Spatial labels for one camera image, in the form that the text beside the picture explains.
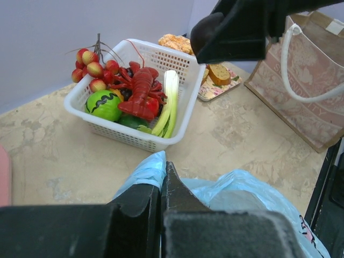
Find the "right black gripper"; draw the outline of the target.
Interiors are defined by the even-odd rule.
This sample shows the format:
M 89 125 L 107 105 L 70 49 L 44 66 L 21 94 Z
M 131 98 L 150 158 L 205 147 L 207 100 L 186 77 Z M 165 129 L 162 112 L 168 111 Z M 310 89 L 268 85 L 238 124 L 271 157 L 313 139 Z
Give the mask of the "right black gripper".
M 340 0 L 218 1 L 210 14 L 224 20 L 196 55 L 199 64 L 224 61 L 258 61 L 266 55 L 266 30 L 280 38 L 288 15 L 342 3 Z

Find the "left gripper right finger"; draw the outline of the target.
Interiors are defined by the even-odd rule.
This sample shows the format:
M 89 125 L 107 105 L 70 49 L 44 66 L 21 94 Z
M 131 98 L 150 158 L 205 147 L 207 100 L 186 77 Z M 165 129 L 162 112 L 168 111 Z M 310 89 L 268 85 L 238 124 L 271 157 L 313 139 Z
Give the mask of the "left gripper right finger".
M 212 211 L 167 162 L 162 187 L 162 257 L 303 257 L 291 223 L 274 211 Z

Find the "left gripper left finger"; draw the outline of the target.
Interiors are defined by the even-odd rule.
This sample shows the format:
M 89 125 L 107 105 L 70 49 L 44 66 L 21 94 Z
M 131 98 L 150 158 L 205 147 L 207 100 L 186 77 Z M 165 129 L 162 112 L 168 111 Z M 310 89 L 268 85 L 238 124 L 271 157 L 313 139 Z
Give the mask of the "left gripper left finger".
M 1 257 L 158 257 L 160 191 L 135 184 L 107 204 L 1 208 Z

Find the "blue plastic bag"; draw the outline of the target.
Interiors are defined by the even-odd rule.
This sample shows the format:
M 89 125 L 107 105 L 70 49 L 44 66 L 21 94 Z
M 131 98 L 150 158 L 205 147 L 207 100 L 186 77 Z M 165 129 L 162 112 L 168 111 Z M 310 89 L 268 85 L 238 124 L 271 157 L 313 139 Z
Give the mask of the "blue plastic bag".
M 149 184 L 161 189 L 166 176 L 166 153 L 162 150 L 141 161 L 115 197 L 135 184 Z M 195 178 L 182 178 L 181 181 L 199 201 L 214 211 L 269 210 L 281 213 L 291 222 L 306 257 L 330 256 L 297 208 L 278 190 L 250 172 L 235 169 L 216 181 Z

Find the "brown jute grocery bag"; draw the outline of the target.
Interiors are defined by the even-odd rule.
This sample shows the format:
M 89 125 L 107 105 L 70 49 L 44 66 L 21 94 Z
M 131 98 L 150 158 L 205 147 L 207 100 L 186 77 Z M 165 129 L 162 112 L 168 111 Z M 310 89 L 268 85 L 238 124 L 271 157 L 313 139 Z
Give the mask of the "brown jute grocery bag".
M 245 86 L 315 151 L 343 136 L 343 23 L 319 11 L 286 19 Z

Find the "dark toy grapes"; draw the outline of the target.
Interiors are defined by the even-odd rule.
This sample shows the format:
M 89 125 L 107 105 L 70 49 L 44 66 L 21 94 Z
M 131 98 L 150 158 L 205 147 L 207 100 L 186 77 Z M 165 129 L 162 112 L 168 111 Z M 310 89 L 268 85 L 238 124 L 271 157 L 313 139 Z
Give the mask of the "dark toy grapes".
M 223 13 L 215 12 L 201 19 L 192 28 L 190 33 L 190 45 L 194 55 L 198 55 L 201 49 L 213 37 L 216 28 L 223 20 Z

